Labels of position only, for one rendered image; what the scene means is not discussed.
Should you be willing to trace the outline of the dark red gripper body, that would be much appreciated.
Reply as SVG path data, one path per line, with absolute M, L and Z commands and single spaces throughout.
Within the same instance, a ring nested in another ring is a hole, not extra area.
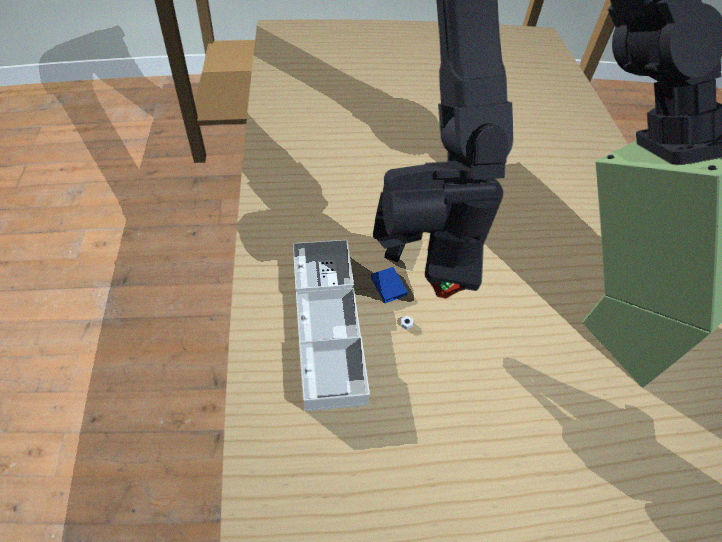
M 482 283 L 482 248 L 490 229 L 483 236 L 471 237 L 458 234 L 453 231 L 446 222 L 445 228 L 455 237 L 465 240 L 464 247 L 456 268 L 438 266 L 426 262 L 425 273 L 427 274 L 427 281 L 440 285 L 442 285 L 442 282 L 454 283 L 462 285 L 463 289 L 477 291 Z

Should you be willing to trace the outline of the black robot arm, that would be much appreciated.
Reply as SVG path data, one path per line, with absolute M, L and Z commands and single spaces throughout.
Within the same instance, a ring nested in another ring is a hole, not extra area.
M 658 81 L 655 108 L 647 112 L 648 129 L 636 132 L 637 145 L 672 165 L 722 157 L 722 104 L 716 104 L 721 14 L 701 0 L 610 2 L 617 64 Z M 445 222 L 471 237 L 491 228 L 503 198 L 496 179 L 505 178 L 513 146 L 513 107 L 507 101 L 498 0 L 436 3 L 438 109 L 447 162 L 385 173 L 373 238 L 386 249 L 430 233 L 426 262 L 456 268 L 465 240 L 452 235 Z M 480 179 L 487 180 L 474 181 Z

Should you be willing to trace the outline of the white domino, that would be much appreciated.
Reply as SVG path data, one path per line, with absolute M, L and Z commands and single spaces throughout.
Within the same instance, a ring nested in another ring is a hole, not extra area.
M 338 285 L 335 260 L 319 261 L 321 286 Z

